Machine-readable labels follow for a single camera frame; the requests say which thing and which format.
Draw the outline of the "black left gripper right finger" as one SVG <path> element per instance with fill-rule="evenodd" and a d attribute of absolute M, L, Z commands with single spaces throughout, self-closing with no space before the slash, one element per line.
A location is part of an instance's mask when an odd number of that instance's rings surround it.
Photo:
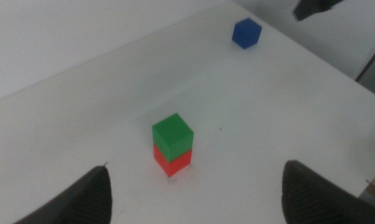
<path fill-rule="evenodd" d="M 375 207 L 296 160 L 284 166 L 282 211 L 288 224 L 375 224 Z"/>

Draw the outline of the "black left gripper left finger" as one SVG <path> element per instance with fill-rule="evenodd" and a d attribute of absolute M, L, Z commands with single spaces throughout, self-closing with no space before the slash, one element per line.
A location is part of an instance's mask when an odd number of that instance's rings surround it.
<path fill-rule="evenodd" d="M 96 166 L 49 202 L 18 221 L 19 224 L 109 224 L 112 216 L 109 172 Z"/>

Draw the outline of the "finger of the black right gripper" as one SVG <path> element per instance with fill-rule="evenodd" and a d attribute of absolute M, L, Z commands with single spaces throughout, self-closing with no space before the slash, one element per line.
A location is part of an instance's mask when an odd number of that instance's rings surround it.
<path fill-rule="evenodd" d="M 344 0 L 300 0 L 293 14 L 297 21 L 302 21 L 314 14 L 329 11 Z"/>

